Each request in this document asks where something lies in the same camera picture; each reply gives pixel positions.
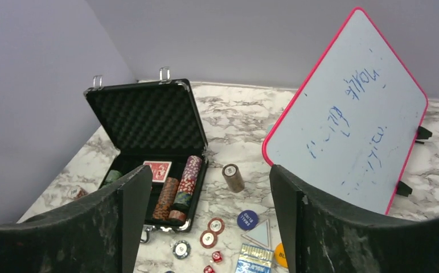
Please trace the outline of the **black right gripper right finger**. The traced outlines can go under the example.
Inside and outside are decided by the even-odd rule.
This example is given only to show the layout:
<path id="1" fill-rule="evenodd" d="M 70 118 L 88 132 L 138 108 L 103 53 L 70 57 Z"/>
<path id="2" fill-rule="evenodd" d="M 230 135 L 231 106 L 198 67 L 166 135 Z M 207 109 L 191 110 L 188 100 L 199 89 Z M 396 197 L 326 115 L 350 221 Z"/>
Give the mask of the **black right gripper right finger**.
<path id="1" fill-rule="evenodd" d="M 269 180 L 290 272 L 439 272 L 439 218 L 371 212 L 279 165 Z"/>

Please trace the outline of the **brown chip stack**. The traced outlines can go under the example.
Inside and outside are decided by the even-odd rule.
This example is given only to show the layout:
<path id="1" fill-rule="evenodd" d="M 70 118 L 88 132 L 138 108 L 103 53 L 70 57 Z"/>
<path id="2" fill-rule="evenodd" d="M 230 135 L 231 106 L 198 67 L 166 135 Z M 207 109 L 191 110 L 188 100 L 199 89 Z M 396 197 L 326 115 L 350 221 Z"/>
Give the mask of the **brown chip stack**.
<path id="1" fill-rule="evenodd" d="M 222 169 L 222 175 L 232 192 L 239 193 L 244 190 L 245 183 L 237 165 L 225 165 Z"/>

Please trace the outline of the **red die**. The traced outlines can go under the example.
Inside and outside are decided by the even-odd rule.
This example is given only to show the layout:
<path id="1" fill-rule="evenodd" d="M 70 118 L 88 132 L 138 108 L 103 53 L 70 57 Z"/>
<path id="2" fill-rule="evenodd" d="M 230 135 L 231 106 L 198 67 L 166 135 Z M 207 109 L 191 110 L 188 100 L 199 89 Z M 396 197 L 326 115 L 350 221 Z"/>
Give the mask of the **red die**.
<path id="1" fill-rule="evenodd" d="M 205 266 L 205 268 L 203 269 L 203 272 L 204 273 L 215 273 L 215 270 L 213 269 L 212 266 L 208 265 L 208 266 Z"/>
<path id="2" fill-rule="evenodd" d="M 223 256 L 220 251 L 214 251 L 211 254 L 211 258 L 214 263 L 221 263 L 223 261 Z"/>

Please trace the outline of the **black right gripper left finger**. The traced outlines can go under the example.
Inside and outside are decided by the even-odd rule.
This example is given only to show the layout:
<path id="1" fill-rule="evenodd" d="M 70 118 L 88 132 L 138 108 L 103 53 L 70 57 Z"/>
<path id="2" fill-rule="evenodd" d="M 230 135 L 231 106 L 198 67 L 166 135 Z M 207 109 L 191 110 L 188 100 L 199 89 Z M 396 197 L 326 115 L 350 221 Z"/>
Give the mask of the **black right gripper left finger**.
<path id="1" fill-rule="evenodd" d="M 139 166 L 69 204 L 0 225 L 0 272 L 133 272 L 151 178 Z"/>

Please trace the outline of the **red chip stack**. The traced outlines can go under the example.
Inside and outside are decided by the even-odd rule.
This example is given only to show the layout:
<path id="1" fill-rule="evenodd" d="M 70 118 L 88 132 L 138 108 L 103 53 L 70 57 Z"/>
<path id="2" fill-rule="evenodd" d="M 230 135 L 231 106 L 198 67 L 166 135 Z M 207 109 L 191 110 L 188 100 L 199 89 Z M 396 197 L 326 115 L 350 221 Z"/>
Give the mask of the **red chip stack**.
<path id="1" fill-rule="evenodd" d="M 77 200 L 78 198 L 81 198 L 83 196 L 86 196 L 88 192 L 82 188 L 81 186 L 72 186 L 67 192 L 67 197 L 71 200 Z"/>

